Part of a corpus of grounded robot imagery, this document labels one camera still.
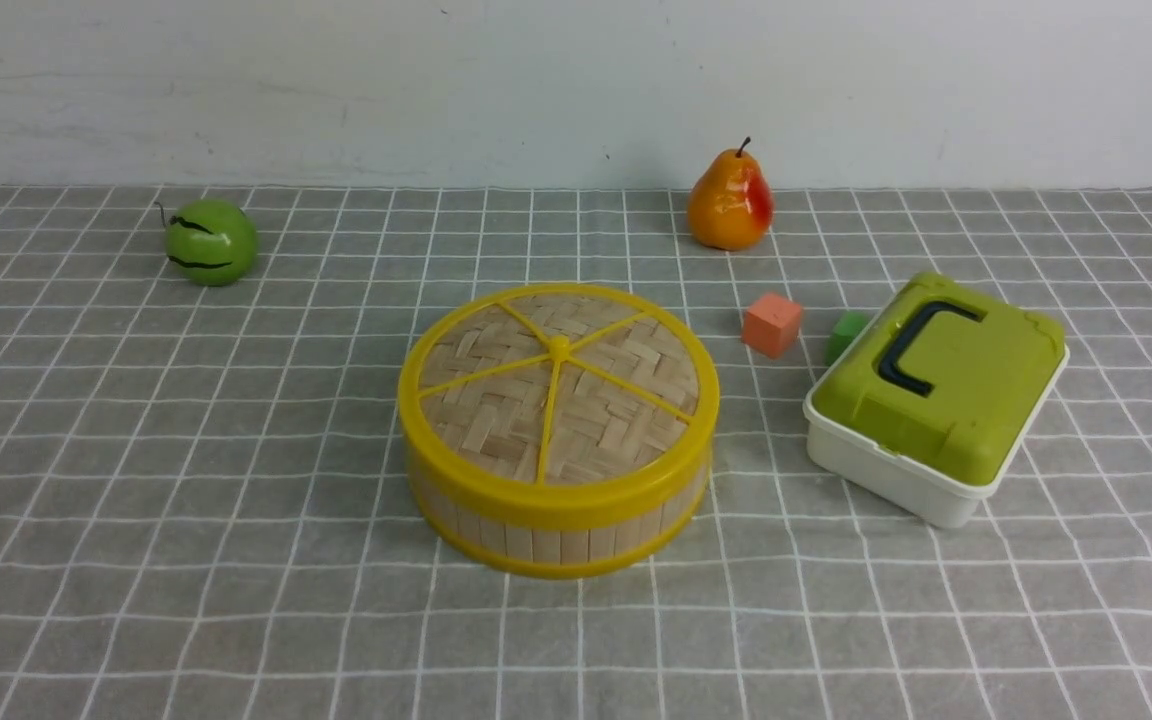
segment orange cube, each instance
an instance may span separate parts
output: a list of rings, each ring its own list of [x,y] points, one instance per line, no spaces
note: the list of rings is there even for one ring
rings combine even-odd
[[[768,291],[745,310],[745,328],[740,338],[756,351],[775,359],[797,340],[801,324],[803,306]]]

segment orange pear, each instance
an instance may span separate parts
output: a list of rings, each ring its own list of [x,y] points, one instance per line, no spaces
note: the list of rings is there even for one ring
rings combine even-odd
[[[719,152],[708,169],[691,188],[687,223],[692,237],[719,250],[745,250],[758,245],[772,227],[772,188],[758,160],[740,147]]]

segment foam block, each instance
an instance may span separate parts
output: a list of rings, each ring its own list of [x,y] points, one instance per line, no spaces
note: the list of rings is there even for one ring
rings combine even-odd
[[[745,310],[741,341],[775,359],[799,336],[803,306],[768,291]]]
[[[829,344],[824,351],[824,364],[826,366],[835,364],[838,357],[842,357],[847,348],[851,347],[851,342],[855,342],[865,329],[865,325],[869,325],[869,314],[859,310],[847,310],[842,318],[838,318],[833,332],[829,333]]]

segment green apple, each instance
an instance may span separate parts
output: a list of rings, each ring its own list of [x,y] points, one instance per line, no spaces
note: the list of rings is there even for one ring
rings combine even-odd
[[[256,225],[232,202],[204,197],[168,220],[168,260],[198,285],[237,282],[256,264],[259,249]]]

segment white box base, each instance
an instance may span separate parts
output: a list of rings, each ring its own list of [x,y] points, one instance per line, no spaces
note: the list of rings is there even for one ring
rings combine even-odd
[[[847,353],[833,366],[842,363],[846,357]],[[998,492],[998,483],[1011,464],[1011,457],[1015,457],[1016,450],[1020,449],[1020,442],[1029,432],[1038,411],[1043,409],[1043,402],[1047,401],[1068,363],[1069,346],[1064,348],[1056,372],[1052,373],[1047,387],[1043,388],[1043,394],[1034,402],[1034,409],[1030,411],[1025,424],[1016,433],[1011,449],[1007,452],[1002,465],[998,467],[998,473],[986,486],[968,486],[946,473],[923,465],[922,462],[885,450],[872,439],[819,414],[812,404],[814,392],[829,377],[833,366],[826,370],[803,401],[803,411],[808,418],[808,456],[817,465],[841,475],[842,478],[867,488],[874,495],[886,498],[887,501],[912,511],[933,525],[946,529],[962,528],[972,518],[980,501]]]

